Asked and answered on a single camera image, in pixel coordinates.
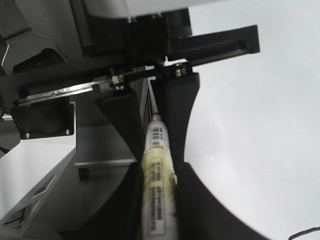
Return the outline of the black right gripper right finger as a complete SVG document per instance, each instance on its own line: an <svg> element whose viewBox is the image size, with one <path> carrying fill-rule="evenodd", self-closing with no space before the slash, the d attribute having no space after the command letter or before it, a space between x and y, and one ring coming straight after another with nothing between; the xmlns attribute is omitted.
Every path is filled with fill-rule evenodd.
<svg viewBox="0 0 320 240"><path fill-rule="evenodd" d="M264 240L226 207L203 184L185 161L187 128L200 88L198 73L164 75L154 83L160 115L168 129L173 167L178 239L180 240Z"/></svg>

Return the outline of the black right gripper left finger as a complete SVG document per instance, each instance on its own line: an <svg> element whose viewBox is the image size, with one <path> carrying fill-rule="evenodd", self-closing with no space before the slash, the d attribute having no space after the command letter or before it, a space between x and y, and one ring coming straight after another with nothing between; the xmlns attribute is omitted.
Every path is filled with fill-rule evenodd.
<svg viewBox="0 0 320 240"><path fill-rule="evenodd" d="M100 93L95 105L115 127L136 159L100 209L65 240L135 240L140 222L144 133L135 92Z"/></svg>

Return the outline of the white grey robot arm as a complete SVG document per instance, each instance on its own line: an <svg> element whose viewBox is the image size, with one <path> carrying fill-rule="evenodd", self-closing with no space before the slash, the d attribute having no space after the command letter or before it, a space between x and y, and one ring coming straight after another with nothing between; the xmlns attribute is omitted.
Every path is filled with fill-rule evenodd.
<svg viewBox="0 0 320 240"><path fill-rule="evenodd" d="M167 127L177 186L173 219L179 240L261 240L263 236L229 212L205 187L184 152L191 111L200 88L193 67L260 51L258 27L194 36L187 7L162 10L159 16L93 14L82 0L70 2L84 58L66 62L57 50L41 48L14 63L0 79L0 99L12 112L22 138L59 136L71 123L66 88L96 77L112 78L112 91L100 91L100 109L136 158L120 186L102 208L68 240L136 240L165 218L153 187L151 208L143 219L143 128L138 99L130 82L152 77L158 113Z"/></svg>

